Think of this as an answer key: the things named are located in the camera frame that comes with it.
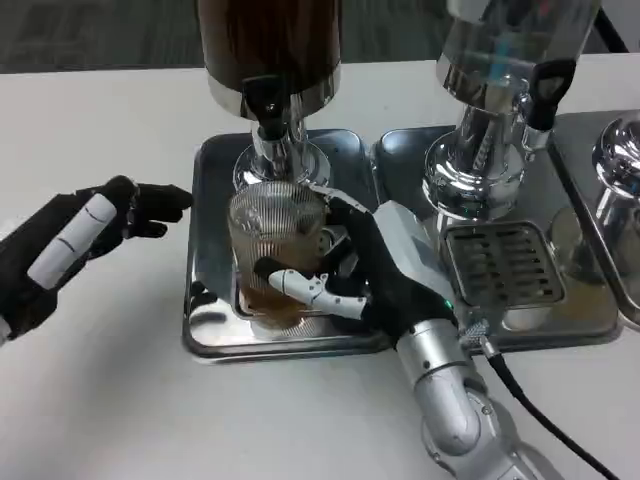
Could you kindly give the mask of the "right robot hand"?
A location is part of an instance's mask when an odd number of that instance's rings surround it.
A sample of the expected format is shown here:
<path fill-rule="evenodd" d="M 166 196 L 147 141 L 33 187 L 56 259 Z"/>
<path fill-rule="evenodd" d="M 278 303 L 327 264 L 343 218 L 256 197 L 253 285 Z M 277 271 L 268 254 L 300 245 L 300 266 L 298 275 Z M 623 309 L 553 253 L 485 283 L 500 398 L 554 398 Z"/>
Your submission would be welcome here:
<path fill-rule="evenodd" d="M 440 267 L 422 224 L 405 206 L 387 201 L 370 211 L 347 193 L 312 186 L 335 223 L 346 228 L 367 281 L 366 295 L 343 296 L 327 285 L 331 275 L 298 270 L 273 257 L 253 271 L 276 291 L 324 314 L 358 320 L 393 344 L 425 322 L 459 326 L 451 281 Z"/>

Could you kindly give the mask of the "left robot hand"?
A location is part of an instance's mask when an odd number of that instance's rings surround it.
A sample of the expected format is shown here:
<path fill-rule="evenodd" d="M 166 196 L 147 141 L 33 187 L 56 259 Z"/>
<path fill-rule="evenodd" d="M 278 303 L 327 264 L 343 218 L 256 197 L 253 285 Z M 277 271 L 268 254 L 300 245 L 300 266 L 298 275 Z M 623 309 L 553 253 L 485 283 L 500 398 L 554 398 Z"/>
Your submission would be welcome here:
<path fill-rule="evenodd" d="M 159 239 L 191 208 L 175 185 L 126 176 L 58 194 L 1 239 L 1 342 L 38 328 L 85 265 L 131 238 Z"/>

